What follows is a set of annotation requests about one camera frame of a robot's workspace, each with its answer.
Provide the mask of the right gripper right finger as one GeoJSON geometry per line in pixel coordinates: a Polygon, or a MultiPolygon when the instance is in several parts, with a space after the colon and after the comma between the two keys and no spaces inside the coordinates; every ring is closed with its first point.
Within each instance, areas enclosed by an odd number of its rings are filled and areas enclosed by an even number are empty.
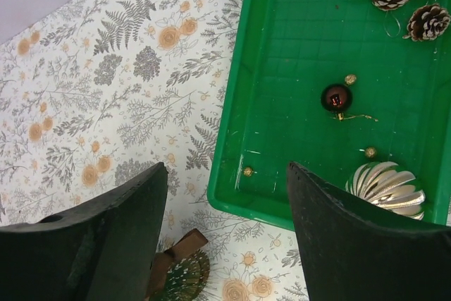
{"type": "Polygon", "coordinates": [[[287,187],[310,300],[449,300],[450,228],[378,208],[302,165],[287,187]]]}

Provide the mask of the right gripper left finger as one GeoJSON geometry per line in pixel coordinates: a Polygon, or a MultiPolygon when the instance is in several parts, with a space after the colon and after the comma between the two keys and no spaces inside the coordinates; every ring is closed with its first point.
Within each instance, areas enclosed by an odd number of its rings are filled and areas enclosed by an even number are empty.
{"type": "Polygon", "coordinates": [[[143,300],[168,193],[157,163],[37,223],[1,228],[2,300],[143,300]]]}

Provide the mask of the small green christmas tree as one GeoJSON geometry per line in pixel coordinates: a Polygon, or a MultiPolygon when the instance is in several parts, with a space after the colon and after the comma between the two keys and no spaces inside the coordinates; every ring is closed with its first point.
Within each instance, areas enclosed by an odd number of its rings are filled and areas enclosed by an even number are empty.
{"type": "Polygon", "coordinates": [[[148,300],[195,300],[207,285],[210,260],[203,250],[170,265],[162,291],[152,292],[148,300]]]}

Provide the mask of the shiny dark red bauble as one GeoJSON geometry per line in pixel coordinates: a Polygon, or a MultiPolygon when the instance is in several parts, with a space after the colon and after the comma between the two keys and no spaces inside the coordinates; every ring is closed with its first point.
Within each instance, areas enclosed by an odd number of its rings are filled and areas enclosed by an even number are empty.
{"type": "Polygon", "coordinates": [[[325,87],[321,93],[321,106],[329,113],[333,114],[333,118],[339,121],[351,120],[353,118],[366,118],[378,121],[377,118],[366,114],[348,114],[347,110],[353,102],[353,93],[345,84],[331,84],[325,87]]]}

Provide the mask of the brown ribbon pinecone ornament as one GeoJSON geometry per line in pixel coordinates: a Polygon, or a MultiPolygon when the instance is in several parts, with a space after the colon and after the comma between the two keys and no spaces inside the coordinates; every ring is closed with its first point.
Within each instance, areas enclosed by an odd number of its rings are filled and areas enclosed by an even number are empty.
{"type": "Polygon", "coordinates": [[[195,228],[186,233],[184,237],[172,247],[169,247],[163,252],[156,253],[151,267],[151,276],[148,282],[145,299],[148,300],[152,292],[162,291],[171,264],[178,263],[182,259],[188,258],[197,250],[202,250],[203,246],[207,243],[208,240],[205,236],[195,228]]]}

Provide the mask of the green plastic tray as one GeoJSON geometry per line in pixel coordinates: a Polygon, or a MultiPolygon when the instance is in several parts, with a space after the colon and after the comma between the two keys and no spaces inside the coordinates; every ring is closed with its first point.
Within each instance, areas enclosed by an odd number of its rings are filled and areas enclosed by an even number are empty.
{"type": "Polygon", "coordinates": [[[425,192],[424,218],[450,203],[450,31],[407,26],[450,8],[409,0],[244,0],[206,191],[210,205],[292,229],[295,161],[339,188],[369,161],[393,161],[425,192]]]}

